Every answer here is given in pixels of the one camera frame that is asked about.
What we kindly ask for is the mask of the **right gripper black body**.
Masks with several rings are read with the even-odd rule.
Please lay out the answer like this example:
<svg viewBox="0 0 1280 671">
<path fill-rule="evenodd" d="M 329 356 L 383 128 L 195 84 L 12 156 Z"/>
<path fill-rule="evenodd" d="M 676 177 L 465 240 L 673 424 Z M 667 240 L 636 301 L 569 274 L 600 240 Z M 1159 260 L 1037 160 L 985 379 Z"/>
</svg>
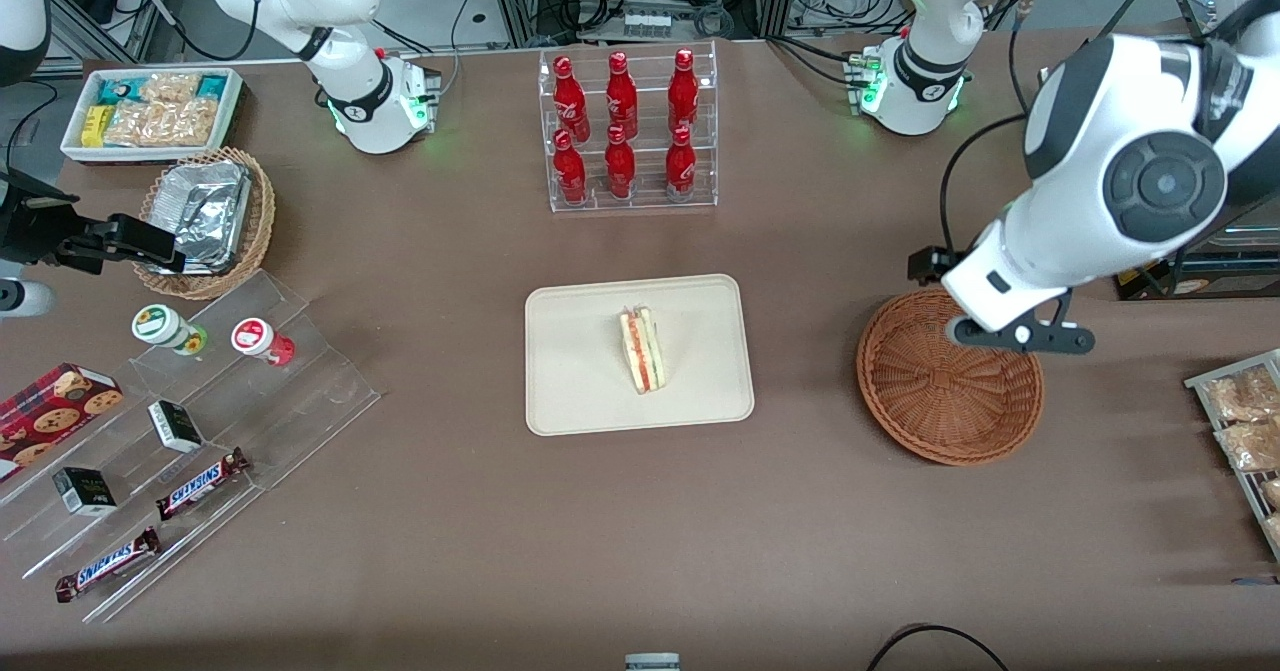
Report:
<svg viewBox="0 0 1280 671">
<path fill-rule="evenodd" d="M 81 232 L 74 204 L 78 193 L 26 173 L 3 173 L 1 257 L 14 264 L 37 264 L 67 238 Z"/>
</svg>

